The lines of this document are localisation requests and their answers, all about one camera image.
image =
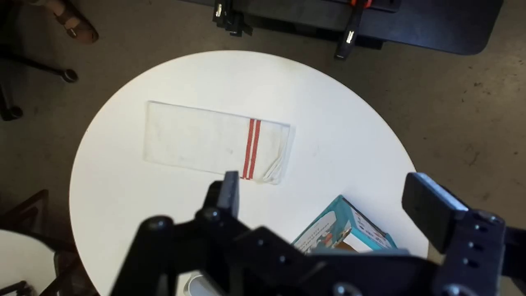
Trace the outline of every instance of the white round table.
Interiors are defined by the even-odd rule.
[[[26,282],[42,293],[54,282],[54,252],[42,242],[0,231],[0,290]]]
[[[141,221],[157,214],[190,221],[207,186],[221,180],[144,160],[147,102],[290,125],[292,147],[281,183],[239,181],[239,221],[246,226],[266,226],[292,242],[343,194],[397,247],[427,255],[425,237],[399,201],[412,163],[369,106],[304,64],[261,53],[213,51],[172,60],[128,83],[80,142],[70,178],[70,222],[100,295],[110,293]]]

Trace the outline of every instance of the chair leg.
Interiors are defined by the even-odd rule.
[[[37,63],[37,61],[29,60],[26,56],[14,55],[6,46],[0,48],[0,60],[8,60],[8,61],[13,61],[13,63],[24,64],[27,68],[34,68],[34,69],[39,69],[39,71],[44,71],[44,73],[50,73],[50,74],[60,76],[68,84],[78,81],[77,73],[72,71],[72,69],[59,69],[59,68],[52,68],[49,64]]]
[[[29,199],[1,214],[0,226],[13,231],[31,232],[36,221],[42,219],[41,214],[45,211],[47,196],[49,193],[45,189],[37,191]]]
[[[0,117],[4,122],[14,120],[21,117],[21,109],[11,106],[9,101],[4,97],[3,89],[0,87]]]

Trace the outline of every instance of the towel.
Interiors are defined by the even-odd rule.
[[[144,160],[184,170],[277,184],[290,150],[290,127],[261,119],[149,102]]]

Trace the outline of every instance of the caster wheel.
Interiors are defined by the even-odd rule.
[[[13,106],[13,107],[9,107],[9,109],[6,110],[6,114],[1,114],[1,119],[3,119],[4,122],[9,122],[9,120],[19,119],[21,115],[22,115],[21,109],[18,109],[16,106]]]
[[[77,83],[77,81],[78,81],[77,73],[75,73],[75,71],[72,71],[72,69],[64,69],[60,76],[62,76],[62,79],[64,79],[65,83],[68,83],[68,84],[72,84],[72,83]]]

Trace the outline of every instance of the table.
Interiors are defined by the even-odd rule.
[[[213,5],[213,0],[185,2]],[[363,12],[358,38],[366,38],[364,45],[374,46],[378,41],[392,41],[476,55],[488,43],[501,4],[502,0],[401,0],[396,13]],[[333,0],[233,0],[233,9],[244,13],[248,25],[323,40],[340,40],[350,17],[350,9]]]
[[[54,282],[54,252],[47,245],[9,231],[0,231],[0,245],[0,290],[26,282],[42,293]]]
[[[221,175],[144,160],[147,102],[294,129],[287,171],[277,186],[239,181],[239,221],[246,226],[266,226],[290,242],[343,194],[399,247],[425,257],[427,240],[399,203],[412,163],[369,106],[328,76],[294,61],[213,51],[172,60],[123,86],[80,142],[68,211],[80,260],[100,295],[111,290],[142,219],[164,214],[175,222],[190,221],[207,186],[221,180]]]

